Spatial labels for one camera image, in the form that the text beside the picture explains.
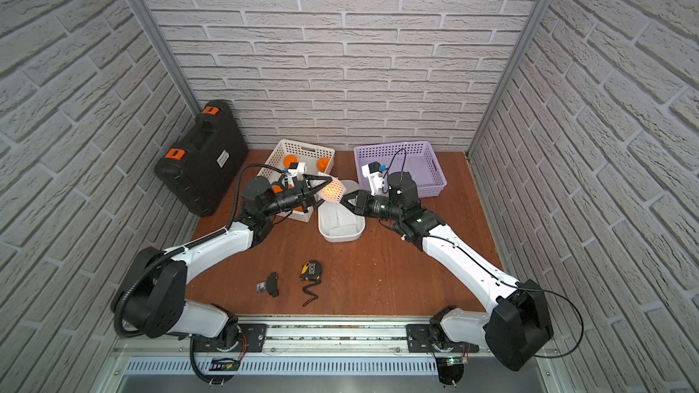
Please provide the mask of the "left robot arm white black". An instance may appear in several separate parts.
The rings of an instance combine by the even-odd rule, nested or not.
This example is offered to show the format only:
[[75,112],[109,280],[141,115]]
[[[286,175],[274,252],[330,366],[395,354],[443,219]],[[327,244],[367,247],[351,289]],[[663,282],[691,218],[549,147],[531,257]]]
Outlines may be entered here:
[[265,176],[256,176],[242,191],[240,215],[226,227],[178,247],[140,251],[111,302],[116,334],[209,338],[222,349],[233,347],[240,340],[237,316],[188,300],[187,284],[225,259],[260,245],[274,227],[274,216],[316,206],[334,181],[332,176],[307,175],[275,192]]

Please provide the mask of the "white perforated plastic basket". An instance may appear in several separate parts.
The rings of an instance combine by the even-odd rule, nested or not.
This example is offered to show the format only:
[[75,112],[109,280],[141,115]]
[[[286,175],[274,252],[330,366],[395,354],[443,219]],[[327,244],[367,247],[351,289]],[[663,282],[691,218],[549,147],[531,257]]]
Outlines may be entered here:
[[[330,147],[322,147],[318,145],[312,145],[309,143],[298,142],[289,139],[282,139],[276,145],[276,147],[271,152],[267,161],[264,163],[267,166],[273,166],[279,169],[285,169],[283,165],[283,158],[287,155],[293,155],[298,158],[299,162],[304,162],[306,164],[306,173],[318,174],[321,173],[317,169],[317,161],[321,158],[329,158],[329,166],[325,173],[331,174],[332,168],[335,162],[335,150]],[[258,173],[259,176],[265,176],[270,183],[276,182],[280,179],[280,174],[270,169],[262,168]],[[308,223],[311,220],[314,209],[311,212],[302,212],[301,209],[292,211],[291,216],[288,219],[297,220],[300,222]]]

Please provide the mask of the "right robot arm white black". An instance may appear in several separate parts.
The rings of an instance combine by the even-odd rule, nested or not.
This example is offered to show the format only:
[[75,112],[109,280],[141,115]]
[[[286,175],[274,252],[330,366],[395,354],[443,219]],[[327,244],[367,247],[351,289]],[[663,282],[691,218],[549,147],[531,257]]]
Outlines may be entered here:
[[522,282],[498,269],[461,240],[422,205],[409,173],[393,173],[387,183],[386,196],[378,193],[381,187],[359,189],[340,203],[355,215],[393,223],[403,240],[440,262],[482,304],[482,315],[452,307],[434,317],[449,342],[485,347],[507,369],[520,370],[553,338],[544,290],[531,279]]

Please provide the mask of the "white foam net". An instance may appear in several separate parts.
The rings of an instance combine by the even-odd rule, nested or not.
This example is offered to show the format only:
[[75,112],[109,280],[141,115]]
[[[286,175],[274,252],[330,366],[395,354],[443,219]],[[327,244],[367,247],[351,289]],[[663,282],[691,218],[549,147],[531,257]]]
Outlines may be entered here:
[[345,207],[335,207],[334,218],[328,224],[328,233],[333,237],[353,236],[359,232],[357,216]]

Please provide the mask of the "white plastic tub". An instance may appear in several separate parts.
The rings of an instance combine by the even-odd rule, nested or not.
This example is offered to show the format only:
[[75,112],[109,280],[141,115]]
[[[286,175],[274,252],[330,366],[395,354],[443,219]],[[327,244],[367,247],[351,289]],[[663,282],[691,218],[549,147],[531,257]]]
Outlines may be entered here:
[[320,234],[331,243],[355,241],[366,227],[364,217],[354,215],[339,203],[324,202],[318,213]]

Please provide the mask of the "aluminium mounting rail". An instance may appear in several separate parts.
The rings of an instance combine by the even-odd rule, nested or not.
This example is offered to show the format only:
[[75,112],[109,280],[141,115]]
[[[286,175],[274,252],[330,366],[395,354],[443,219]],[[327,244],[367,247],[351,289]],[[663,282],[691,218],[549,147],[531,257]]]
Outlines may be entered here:
[[511,376],[484,345],[429,341],[430,320],[418,317],[243,316],[245,340],[227,351],[202,338],[118,340],[100,376],[116,387],[128,377],[195,375],[208,380],[244,376],[436,376],[461,365]]

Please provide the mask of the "black plastic tool case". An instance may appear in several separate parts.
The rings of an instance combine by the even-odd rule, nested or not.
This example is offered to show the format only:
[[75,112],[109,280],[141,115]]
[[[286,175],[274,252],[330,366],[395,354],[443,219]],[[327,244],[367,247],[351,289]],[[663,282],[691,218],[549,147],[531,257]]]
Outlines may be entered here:
[[229,102],[212,100],[155,165],[158,179],[198,217],[213,215],[249,154]]

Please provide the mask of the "yellow black tape measure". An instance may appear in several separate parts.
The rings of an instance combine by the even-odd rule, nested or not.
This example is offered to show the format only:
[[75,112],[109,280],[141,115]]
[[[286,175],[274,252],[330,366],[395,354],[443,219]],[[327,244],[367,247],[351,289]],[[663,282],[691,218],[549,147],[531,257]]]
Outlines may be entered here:
[[322,275],[322,265],[318,260],[310,260],[303,267],[300,273],[300,279],[302,281],[309,282],[320,282]]

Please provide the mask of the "purple perforated plastic basket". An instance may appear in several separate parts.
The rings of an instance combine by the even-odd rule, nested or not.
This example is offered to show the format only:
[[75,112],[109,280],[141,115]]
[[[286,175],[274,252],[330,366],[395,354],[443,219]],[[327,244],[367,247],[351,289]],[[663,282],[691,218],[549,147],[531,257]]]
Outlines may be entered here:
[[360,189],[370,189],[369,181],[362,175],[362,167],[372,162],[391,167],[391,174],[399,169],[409,172],[420,198],[436,198],[447,186],[438,158],[428,141],[359,146],[353,152]]

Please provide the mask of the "small black gripper part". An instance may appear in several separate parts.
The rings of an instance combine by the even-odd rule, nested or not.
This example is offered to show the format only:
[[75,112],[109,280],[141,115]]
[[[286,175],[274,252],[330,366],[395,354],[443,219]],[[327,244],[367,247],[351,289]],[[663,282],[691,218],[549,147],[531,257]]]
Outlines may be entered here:
[[278,287],[278,279],[279,274],[277,272],[271,272],[264,281],[256,285],[257,293],[268,294],[269,296],[276,298],[280,294]]

